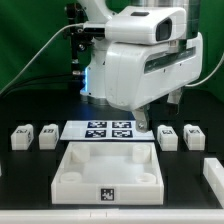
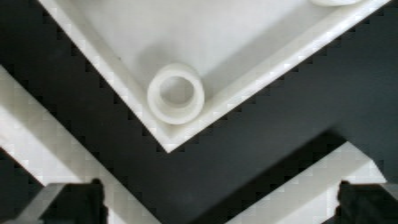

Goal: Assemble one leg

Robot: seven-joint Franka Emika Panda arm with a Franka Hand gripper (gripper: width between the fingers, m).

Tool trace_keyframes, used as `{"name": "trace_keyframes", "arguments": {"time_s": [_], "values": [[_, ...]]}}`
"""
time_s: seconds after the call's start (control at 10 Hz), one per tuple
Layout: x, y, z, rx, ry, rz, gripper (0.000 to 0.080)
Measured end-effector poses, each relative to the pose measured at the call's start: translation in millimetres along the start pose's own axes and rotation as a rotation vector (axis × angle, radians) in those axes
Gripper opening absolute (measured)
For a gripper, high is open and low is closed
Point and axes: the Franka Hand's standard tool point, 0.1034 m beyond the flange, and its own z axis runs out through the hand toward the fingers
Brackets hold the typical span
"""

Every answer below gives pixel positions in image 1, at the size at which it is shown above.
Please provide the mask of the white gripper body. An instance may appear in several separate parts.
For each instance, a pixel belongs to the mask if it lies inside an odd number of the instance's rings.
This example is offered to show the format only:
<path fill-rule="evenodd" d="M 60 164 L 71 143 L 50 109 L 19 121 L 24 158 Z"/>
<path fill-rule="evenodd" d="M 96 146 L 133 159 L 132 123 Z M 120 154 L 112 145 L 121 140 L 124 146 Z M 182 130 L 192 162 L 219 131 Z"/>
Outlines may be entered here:
<path fill-rule="evenodd" d="M 196 80 L 202 70 L 201 34 L 187 41 L 179 58 L 168 62 L 169 44 L 112 43 L 105 59 L 105 94 L 118 109 L 134 111 Z"/>

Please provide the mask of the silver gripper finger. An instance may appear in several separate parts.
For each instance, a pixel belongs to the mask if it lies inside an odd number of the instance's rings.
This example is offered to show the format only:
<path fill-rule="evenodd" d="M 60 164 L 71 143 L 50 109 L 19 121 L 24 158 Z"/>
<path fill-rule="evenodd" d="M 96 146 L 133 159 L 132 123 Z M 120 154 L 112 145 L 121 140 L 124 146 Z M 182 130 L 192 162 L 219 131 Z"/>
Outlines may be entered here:
<path fill-rule="evenodd" d="M 176 89 L 168 94 L 167 109 L 170 115 L 176 115 L 179 112 L 179 103 L 182 97 L 182 89 Z"/>
<path fill-rule="evenodd" d="M 149 106 L 142 106 L 132 112 L 136 120 L 136 130 L 145 133 L 149 130 Z"/>

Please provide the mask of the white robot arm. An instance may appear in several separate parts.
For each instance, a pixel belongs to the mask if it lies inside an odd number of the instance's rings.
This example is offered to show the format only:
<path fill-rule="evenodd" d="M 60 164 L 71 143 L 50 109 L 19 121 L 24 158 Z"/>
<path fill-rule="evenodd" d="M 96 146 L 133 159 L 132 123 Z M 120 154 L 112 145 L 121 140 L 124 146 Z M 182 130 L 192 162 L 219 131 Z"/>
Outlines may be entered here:
<path fill-rule="evenodd" d="M 130 0 L 118 13 L 106 0 L 79 2 L 87 15 L 83 33 L 93 37 L 81 94 L 130 111 L 138 131 L 150 130 L 150 103 L 167 96 L 177 107 L 183 88 L 200 76 L 201 0 Z"/>

